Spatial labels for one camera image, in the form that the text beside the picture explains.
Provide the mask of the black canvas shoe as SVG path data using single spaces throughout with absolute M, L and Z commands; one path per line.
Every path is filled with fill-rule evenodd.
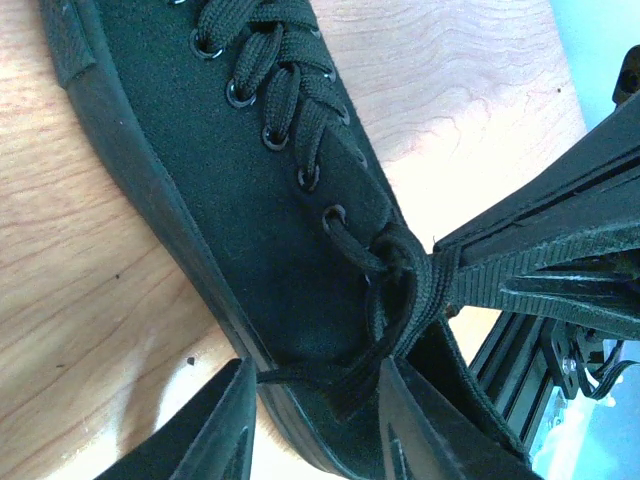
M 315 387 L 265 380 L 307 361 L 345 366 L 362 353 L 370 284 L 325 238 L 319 202 L 296 185 L 292 151 L 263 145 L 264 93 L 243 108 L 228 102 L 242 41 L 212 60 L 193 53 L 208 2 L 42 2 L 58 82 L 118 186 L 233 347 L 256 362 L 260 395 L 293 448 L 325 472 L 380 479 L 378 379 L 346 419 Z M 338 74 L 336 86 L 350 133 L 407 226 Z M 481 433 L 527 461 L 466 368 L 445 312 L 407 354 L 390 356 L 412 360 Z

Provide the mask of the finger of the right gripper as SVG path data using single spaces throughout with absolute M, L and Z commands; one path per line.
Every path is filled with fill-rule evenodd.
M 462 227 L 434 249 L 467 251 L 525 235 L 538 237 L 582 226 L 596 198 L 639 178 L 639 95 L 579 140 L 537 177 Z
M 450 302 L 548 317 L 610 338 L 639 338 L 639 251 L 546 265 L 535 251 L 462 265 Z

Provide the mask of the black shoelace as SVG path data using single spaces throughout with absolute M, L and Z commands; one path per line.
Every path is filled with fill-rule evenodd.
M 303 362 L 266 373 L 269 383 L 317 388 L 334 415 L 354 414 L 376 387 L 378 368 L 403 356 L 442 319 L 461 251 L 427 254 L 374 179 L 350 133 L 337 73 L 306 1 L 210 1 L 191 33 L 193 53 L 219 57 L 242 41 L 225 95 L 234 108 L 265 95 L 263 145 L 291 150 L 295 181 L 320 205 L 325 238 L 368 279 L 367 348 L 345 366 Z

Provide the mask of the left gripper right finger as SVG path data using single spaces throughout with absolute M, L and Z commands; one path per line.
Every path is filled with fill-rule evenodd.
M 403 360 L 380 365 L 379 430 L 388 479 L 536 479 Z

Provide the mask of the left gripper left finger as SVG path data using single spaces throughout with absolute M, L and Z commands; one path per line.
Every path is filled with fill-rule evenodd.
M 247 479 L 255 427 L 255 365 L 233 359 L 163 427 L 99 477 Z

